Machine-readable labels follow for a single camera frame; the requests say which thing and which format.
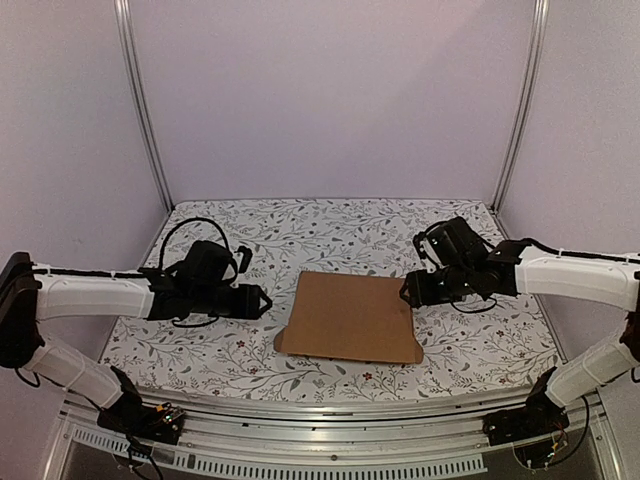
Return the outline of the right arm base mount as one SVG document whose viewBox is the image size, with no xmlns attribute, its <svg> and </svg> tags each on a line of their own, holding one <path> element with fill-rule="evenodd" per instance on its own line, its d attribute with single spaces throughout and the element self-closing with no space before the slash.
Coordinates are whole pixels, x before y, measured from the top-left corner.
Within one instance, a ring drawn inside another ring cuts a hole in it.
<svg viewBox="0 0 640 480">
<path fill-rule="evenodd" d="M 569 426 L 566 409 L 546 396 L 547 383 L 555 370 L 552 367 L 538 378 L 522 407 L 498 410 L 483 417 L 482 431 L 491 446 L 549 434 Z"/>
</svg>

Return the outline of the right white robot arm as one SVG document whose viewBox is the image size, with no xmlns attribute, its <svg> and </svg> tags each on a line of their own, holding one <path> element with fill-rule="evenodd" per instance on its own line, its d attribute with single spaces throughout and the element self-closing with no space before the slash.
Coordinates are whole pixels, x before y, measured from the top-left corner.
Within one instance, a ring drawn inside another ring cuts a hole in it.
<svg viewBox="0 0 640 480">
<path fill-rule="evenodd" d="M 399 295 L 413 308 L 453 305 L 476 294 L 552 295 L 617 307 L 626 324 L 575 359 L 545 372 L 517 415 L 517 427 L 537 436 L 556 410 L 639 365 L 639 261 L 632 256 L 553 250 L 531 239 L 462 255 L 444 248 L 439 268 L 409 273 Z"/>
</svg>

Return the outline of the aluminium frame post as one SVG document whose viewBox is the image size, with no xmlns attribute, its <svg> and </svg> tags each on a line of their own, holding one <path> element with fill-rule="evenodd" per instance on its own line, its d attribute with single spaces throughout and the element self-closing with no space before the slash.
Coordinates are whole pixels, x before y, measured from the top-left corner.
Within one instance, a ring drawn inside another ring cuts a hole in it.
<svg viewBox="0 0 640 480">
<path fill-rule="evenodd" d="M 490 204 L 490 210 L 495 216 L 500 215 L 506 203 L 506 197 L 508 195 L 522 141 L 525 135 L 544 48 L 549 7 L 549 0 L 536 0 L 534 2 L 531 35 L 525 62 L 524 77 L 506 153 L 499 171 L 496 188 Z"/>
<path fill-rule="evenodd" d="M 125 72 L 131 91 L 143 148 L 160 202 L 164 210 L 167 213 L 171 213 L 175 208 L 175 202 L 162 164 L 160 149 L 145 95 L 143 75 L 135 42 L 131 2 L 127 0 L 115 0 L 113 4 Z"/>
</svg>

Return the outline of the left aluminium frame post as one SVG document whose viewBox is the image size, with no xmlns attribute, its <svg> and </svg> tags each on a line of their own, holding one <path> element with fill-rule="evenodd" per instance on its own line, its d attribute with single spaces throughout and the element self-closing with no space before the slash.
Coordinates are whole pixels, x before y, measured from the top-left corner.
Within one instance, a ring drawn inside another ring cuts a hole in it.
<svg viewBox="0 0 640 480">
<path fill-rule="evenodd" d="M 135 42 L 131 2 L 127 0 L 115 0 L 113 4 L 125 72 L 131 91 L 143 148 L 160 202 L 164 210 L 167 213 L 171 213 L 175 208 L 175 202 L 162 164 L 160 149 L 145 95 L 143 75 Z"/>
</svg>

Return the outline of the right aluminium frame post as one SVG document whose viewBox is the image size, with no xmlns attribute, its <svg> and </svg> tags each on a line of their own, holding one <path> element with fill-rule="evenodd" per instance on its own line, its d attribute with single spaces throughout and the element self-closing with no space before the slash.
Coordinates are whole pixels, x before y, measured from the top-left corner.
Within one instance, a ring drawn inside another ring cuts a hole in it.
<svg viewBox="0 0 640 480">
<path fill-rule="evenodd" d="M 525 135 L 544 48 L 549 7 L 549 0 L 536 0 L 534 2 L 531 35 L 525 62 L 524 77 L 506 153 L 499 171 L 496 188 L 490 204 L 490 210 L 495 216 L 500 215 L 506 203 L 506 197 L 508 195 L 522 141 Z"/>
</svg>

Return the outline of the front aluminium rail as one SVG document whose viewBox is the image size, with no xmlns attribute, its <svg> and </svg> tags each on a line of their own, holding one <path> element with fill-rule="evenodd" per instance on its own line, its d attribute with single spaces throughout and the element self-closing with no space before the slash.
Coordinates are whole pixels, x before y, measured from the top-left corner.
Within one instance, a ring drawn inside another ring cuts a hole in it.
<svg viewBox="0 0 640 480">
<path fill-rule="evenodd" d="M 483 417 L 520 406 L 522 388 L 435 399 L 312 405 L 172 393 L 186 411 L 180 440 L 129 454 L 78 396 L 59 413 L 47 479 L 621 479 L 600 398 L 573 403 L 558 457 L 521 465 L 542 438 L 491 445 Z"/>
</svg>

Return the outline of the brown cardboard box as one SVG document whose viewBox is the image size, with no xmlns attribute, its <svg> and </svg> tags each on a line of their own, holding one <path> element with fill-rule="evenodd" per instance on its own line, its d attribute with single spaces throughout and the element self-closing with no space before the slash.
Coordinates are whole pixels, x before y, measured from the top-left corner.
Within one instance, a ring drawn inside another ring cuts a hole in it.
<svg viewBox="0 0 640 480">
<path fill-rule="evenodd" d="M 304 271 L 286 327 L 274 339 L 282 354 L 420 364 L 423 348 L 398 278 Z"/>
</svg>

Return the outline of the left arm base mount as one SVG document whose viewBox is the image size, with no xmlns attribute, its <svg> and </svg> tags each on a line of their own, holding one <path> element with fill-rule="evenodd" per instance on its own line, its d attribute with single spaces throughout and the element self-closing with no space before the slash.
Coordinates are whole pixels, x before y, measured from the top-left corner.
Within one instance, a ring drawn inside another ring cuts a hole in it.
<svg viewBox="0 0 640 480">
<path fill-rule="evenodd" d="M 110 369 L 120 381 L 121 395 L 111 407 L 100 409 L 97 425 L 132 437 L 177 445 L 186 418 L 185 410 L 170 402 L 145 406 L 127 375 L 114 366 Z"/>
</svg>

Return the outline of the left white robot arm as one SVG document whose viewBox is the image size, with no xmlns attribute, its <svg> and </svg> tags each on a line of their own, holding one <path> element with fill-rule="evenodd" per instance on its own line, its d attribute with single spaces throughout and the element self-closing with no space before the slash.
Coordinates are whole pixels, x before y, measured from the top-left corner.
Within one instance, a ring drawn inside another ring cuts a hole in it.
<svg viewBox="0 0 640 480">
<path fill-rule="evenodd" d="M 119 317 L 180 323 L 192 314 L 257 320 L 272 306 L 258 285 L 239 284 L 238 268 L 193 256 L 166 268 L 89 271 L 38 264 L 16 252 L 1 270 L 1 365 L 76 392 L 128 434 L 148 426 L 148 412 L 125 396 L 126 381 L 54 337 L 44 323 Z"/>
</svg>

